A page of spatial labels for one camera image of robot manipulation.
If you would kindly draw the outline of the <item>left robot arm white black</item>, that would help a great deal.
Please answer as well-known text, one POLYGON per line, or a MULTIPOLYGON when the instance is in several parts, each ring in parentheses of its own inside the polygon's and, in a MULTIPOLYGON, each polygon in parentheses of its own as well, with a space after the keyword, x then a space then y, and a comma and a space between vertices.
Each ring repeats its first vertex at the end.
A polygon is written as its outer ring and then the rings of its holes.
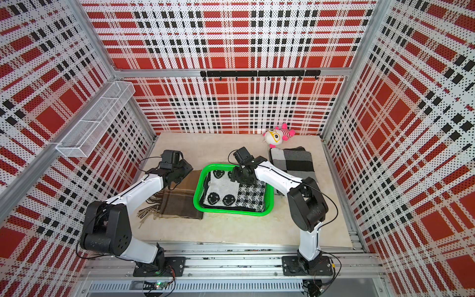
POLYGON ((163 248, 135 238, 130 217, 151 196, 173 183, 179 184, 192 171, 185 160, 160 162, 157 168, 148 170, 142 179, 117 196, 90 203, 77 248, 134 261, 138 267, 151 271, 164 271, 163 248))

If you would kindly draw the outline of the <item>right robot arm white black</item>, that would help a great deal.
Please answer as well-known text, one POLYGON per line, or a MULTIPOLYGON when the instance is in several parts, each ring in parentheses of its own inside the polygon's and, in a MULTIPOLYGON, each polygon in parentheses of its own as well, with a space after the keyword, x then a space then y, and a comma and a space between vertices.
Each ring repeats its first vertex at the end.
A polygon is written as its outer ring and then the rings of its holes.
POLYGON ((314 272, 322 260, 320 229, 329 211, 316 181, 292 176, 260 158, 234 167, 231 180, 248 185, 262 181, 287 197, 291 218, 300 229, 299 265, 307 273, 314 272))

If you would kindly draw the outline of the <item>brown plaid fringed scarf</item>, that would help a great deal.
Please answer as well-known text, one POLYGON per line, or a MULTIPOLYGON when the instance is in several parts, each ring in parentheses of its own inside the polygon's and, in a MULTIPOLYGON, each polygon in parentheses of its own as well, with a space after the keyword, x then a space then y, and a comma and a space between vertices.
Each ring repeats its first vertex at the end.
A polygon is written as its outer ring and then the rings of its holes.
POLYGON ((145 202, 145 207, 137 212, 141 223, 152 219, 195 219, 202 220, 204 213, 194 207, 193 199, 201 171, 192 171, 183 182, 173 189, 165 188, 155 193, 145 202))

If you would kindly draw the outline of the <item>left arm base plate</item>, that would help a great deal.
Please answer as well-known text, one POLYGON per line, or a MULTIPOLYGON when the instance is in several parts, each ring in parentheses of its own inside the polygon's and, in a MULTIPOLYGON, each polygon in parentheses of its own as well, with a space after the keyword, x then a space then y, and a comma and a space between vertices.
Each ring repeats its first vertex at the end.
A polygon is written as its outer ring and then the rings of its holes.
POLYGON ((186 263, 185 257, 159 257, 157 262, 146 264, 136 262, 134 277, 181 277, 186 263))

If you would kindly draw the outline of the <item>green plastic basket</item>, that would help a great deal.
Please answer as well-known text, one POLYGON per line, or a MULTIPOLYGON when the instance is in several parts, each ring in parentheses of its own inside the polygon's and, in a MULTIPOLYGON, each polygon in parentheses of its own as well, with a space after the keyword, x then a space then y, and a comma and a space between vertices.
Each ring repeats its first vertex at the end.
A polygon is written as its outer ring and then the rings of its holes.
POLYGON ((274 188, 259 181, 247 186, 230 180, 234 165, 211 164, 200 174, 193 203, 201 212, 263 217, 274 206, 274 188))

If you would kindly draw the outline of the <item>grey black checked scarf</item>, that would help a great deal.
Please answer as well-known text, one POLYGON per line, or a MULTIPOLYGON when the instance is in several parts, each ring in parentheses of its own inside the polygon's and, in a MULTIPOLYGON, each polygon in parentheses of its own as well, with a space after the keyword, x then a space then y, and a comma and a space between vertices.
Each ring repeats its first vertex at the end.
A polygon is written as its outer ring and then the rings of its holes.
POLYGON ((298 178, 317 180, 312 155, 304 147, 291 149, 271 148, 270 162, 280 170, 298 178))

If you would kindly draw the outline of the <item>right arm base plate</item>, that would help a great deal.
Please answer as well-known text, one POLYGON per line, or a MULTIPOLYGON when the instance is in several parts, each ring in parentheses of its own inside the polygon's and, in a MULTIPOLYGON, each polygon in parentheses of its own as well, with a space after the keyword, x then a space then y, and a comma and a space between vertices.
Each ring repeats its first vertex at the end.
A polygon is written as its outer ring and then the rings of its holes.
POLYGON ((332 263, 327 256, 319 256, 312 261, 307 261, 300 256, 284 256, 282 267, 285 276, 330 277, 333 275, 332 263))

